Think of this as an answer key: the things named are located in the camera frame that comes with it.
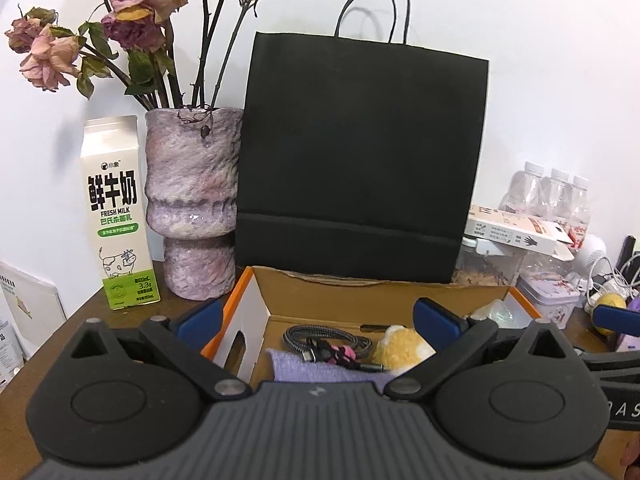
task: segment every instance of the green label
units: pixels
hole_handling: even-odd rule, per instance
[[[112,310],[160,300],[153,269],[102,280]]]
[[[107,236],[117,236],[117,235],[125,235],[128,233],[135,233],[138,230],[138,224],[127,224],[121,225],[118,227],[109,227],[106,229],[100,229],[98,231],[98,236],[102,238]]]

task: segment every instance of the metal screw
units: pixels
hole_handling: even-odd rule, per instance
[[[213,389],[222,396],[233,397],[243,394],[246,390],[246,385],[239,379],[222,379],[216,383]]]
[[[389,383],[391,391],[398,395],[413,395],[420,391],[421,386],[412,377],[402,377]]]

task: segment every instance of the open box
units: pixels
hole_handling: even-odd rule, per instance
[[[522,327],[540,317],[513,287],[349,280],[247,267],[225,303],[221,329],[202,354],[255,388],[273,380],[265,349],[287,350],[282,335],[290,326],[322,324],[377,342],[389,325],[414,325],[418,298],[460,317],[504,300]]]

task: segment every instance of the vase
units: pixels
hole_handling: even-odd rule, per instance
[[[164,278],[187,300],[231,290],[242,110],[146,114],[146,221],[164,237]]]

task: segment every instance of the green leaf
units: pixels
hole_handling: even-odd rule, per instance
[[[157,90],[156,83],[154,81],[148,81],[143,84],[133,84],[127,86],[124,95],[144,95],[151,94]]]
[[[164,75],[165,72],[175,76],[175,63],[164,50],[158,50],[153,54],[156,57],[158,66],[160,67],[160,75]]]
[[[71,38],[76,34],[69,28],[59,27],[57,25],[51,25],[50,29],[54,38]]]
[[[154,78],[149,54],[137,49],[129,51],[129,76],[135,84],[143,84]]]
[[[58,13],[53,9],[43,9],[42,7],[33,7],[33,9],[27,12],[27,17],[39,19],[40,25],[44,27],[45,25],[54,23],[58,18]]]
[[[87,77],[111,77],[111,71],[106,63],[101,59],[95,59],[95,57],[83,57],[80,72]]]
[[[94,49],[107,59],[116,59],[118,53],[111,50],[107,38],[104,35],[104,27],[99,22],[88,22],[89,37]]]
[[[80,36],[84,36],[86,32],[89,30],[89,22],[84,22],[80,27],[78,27],[78,34]]]
[[[78,91],[87,99],[90,99],[94,94],[94,84],[83,73],[78,76],[78,82],[76,83],[76,86],[78,87]]]

